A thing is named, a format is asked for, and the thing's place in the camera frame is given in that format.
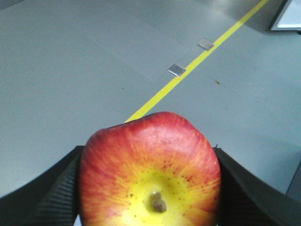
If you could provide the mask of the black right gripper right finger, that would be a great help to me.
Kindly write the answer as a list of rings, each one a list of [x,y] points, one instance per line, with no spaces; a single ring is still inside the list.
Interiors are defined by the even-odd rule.
[[[219,226],[299,226],[301,204],[214,147],[222,175]]]

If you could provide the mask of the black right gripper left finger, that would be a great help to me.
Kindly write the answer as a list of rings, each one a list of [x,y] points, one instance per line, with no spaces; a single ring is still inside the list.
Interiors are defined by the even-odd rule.
[[[28,184],[1,197],[2,226],[72,226],[79,214],[78,171],[82,146]]]

